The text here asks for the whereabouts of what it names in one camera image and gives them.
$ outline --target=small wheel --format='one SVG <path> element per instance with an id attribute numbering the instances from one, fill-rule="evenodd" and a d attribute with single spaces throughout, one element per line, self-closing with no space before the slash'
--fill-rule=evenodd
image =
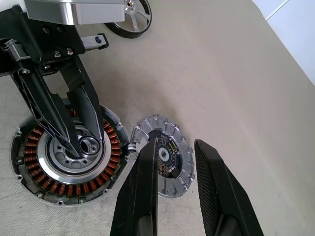
<path id="1" fill-rule="evenodd" d="M 105 23 L 105 25 L 124 38 L 138 38 L 149 29 L 152 12 L 147 0 L 126 0 L 125 14 L 124 22 Z"/>

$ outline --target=white wall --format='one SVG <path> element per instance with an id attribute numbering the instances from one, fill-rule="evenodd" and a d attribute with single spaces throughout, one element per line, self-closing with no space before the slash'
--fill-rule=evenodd
<path id="1" fill-rule="evenodd" d="M 315 1 L 253 0 L 253 2 L 315 84 Z"/>

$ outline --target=black tire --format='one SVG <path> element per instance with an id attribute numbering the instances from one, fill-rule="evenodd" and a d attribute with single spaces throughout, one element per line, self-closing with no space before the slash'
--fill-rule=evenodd
<path id="1" fill-rule="evenodd" d="M 143 35 L 151 26 L 151 22 L 152 22 L 152 11 L 150 8 L 150 5 L 148 3 L 147 0 L 139 0 L 140 3 L 143 6 L 143 9 L 145 11 L 146 14 L 150 15 L 150 20 L 147 20 L 147 27 L 140 31 L 140 32 L 131 32 L 128 30 L 125 30 L 123 28 L 121 28 L 119 25 L 117 25 L 115 22 L 112 23 L 104 23 L 113 33 L 119 35 L 120 37 L 123 38 L 138 38 L 141 35 Z"/>

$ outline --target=floor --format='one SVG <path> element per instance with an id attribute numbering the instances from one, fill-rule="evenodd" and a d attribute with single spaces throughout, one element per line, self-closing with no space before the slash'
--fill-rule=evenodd
<path id="1" fill-rule="evenodd" d="M 253 0 L 268 24 L 315 85 L 313 0 Z"/>
<path id="2" fill-rule="evenodd" d="M 266 236 L 315 234 L 315 87 L 251 0 L 152 0 L 151 29 L 127 40 L 103 25 L 110 46 L 81 56 L 100 102 L 129 133 L 144 116 L 177 122 L 191 145 L 214 146 L 247 191 Z M 59 77 L 51 91 L 65 95 Z M 0 79 L 0 235 L 108 236 L 115 196 L 54 207 L 15 179 L 10 140 L 30 113 L 12 80 Z M 205 235 L 197 182 L 158 199 L 158 235 Z"/>

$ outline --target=beige carpet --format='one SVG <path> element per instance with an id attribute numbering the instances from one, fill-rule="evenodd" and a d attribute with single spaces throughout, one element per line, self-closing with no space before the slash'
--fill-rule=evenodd
<path id="1" fill-rule="evenodd" d="M 151 0 L 153 23 L 128 40 L 103 25 L 110 47 L 81 56 L 101 103 L 129 133 L 144 116 L 177 122 L 193 145 L 214 146 L 247 191 L 267 236 L 315 234 L 315 88 L 250 0 Z M 60 77 L 47 78 L 64 96 Z M 0 235 L 110 233 L 115 196 L 54 207 L 28 194 L 10 168 L 10 140 L 29 112 L 0 79 Z M 158 199 L 158 235 L 205 235 L 197 182 Z"/>

